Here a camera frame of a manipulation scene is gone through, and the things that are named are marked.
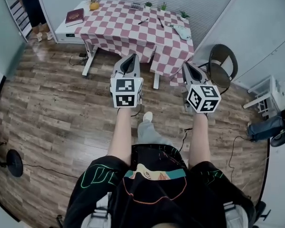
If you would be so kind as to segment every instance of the wooden floor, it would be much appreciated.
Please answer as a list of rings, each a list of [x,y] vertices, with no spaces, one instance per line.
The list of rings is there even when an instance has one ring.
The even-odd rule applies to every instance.
[[[0,96],[0,147],[5,160],[9,149],[17,150],[24,164],[41,165],[68,175],[79,176],[90,162],[107,153],[117,110],[109,93],[113,66],[118,55],[99,50],[89,78],[82,78],[83,66],[71,66],[70,56],[84,52],[82,45],[37,43],[31,39],[12,80]],[[73,56],[72,61],[79,62]],[[159,90],[153,90],[149,65],[142,65],[142,110],[132,118],[133,142],[143,114],[153,112],[155,129],[181,146],[184,129],[191,127],[192,116],[184,112],[181,93],[184,87],[171,87],[161,77]],[[213,163],[230,178],[228,167],[236,136],[246,136],[248,121],[261,118],[255,110],[242,108],[251,97],[244,89],[231,87],[209,120],[209,141]],[[190,135],[182,156],[188,159]],[[266,142],[237,139],[231,165],[233,182],[257,201],[262,186]],[[76,178],[39,167],[24,167],[21,178],[0,168],[0,201],[20,220],[33,228],[57,227],[55,217],[66,212]]]

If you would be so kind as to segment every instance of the white shoe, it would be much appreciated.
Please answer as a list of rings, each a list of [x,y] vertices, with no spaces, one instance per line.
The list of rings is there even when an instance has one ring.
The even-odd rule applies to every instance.
[[[52,32],[47,32],[47,40],[51,40],[53,39],[53,35],[52,35]]]
[[[42,33],[39,32],[37,35],[38,42],[42,41]]]
[[[152,119],[153,119],[153,113],[152,112],[146,112],[142,118],[143,121],[148,120],[150,122],[152,122]]]
[[[248,128],[249,128],[250,125],[251,125],[251,122],[248,122],[248,123],[247,123],[247,129],[246,129],[246,135],[247,135],[247,137],[249,137],[249,136],[248,136]]]

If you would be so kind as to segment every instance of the pink and white checkered tablecloth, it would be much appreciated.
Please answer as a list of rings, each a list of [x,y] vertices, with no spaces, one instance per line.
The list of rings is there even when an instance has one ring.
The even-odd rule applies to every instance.
[[[194,55],[193,42],[182,40],[167,24],[190,28],[188,21],[181,21],[179,15],[170,11],[162,16],[159,9],[144,11],[130,7],[129,2],[101,1],[99,9],[85,14],[75,36],[122,57],[137,53],[140,62],[149,62],[154,54],[151,71],[169,77],[172,86],[181,85],[181,67]],[[147,18],[148,21],[138,25]]]

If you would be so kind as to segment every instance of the pen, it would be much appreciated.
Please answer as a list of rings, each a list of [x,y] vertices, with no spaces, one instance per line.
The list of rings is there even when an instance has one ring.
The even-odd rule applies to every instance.
[[[145,19],[145,20],[142,20],[142,21],[140,21],[138,24],[140,25],[140,24],[146,22],[148,19],[149,19],[149,18],[147,18],[147,19]]]
[[[158,20],[160,21],[160,23],[161,23],[161,27],[163,28],[163,25],[162,25],[162,21],[161,21],[161,19],[160,19],[160,18],[158,18]]]

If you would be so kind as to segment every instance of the book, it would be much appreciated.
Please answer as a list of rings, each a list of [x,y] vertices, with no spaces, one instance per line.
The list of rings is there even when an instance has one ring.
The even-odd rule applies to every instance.
[[[66,15],[66,27],[84,22],[84,9],[69,11]]]

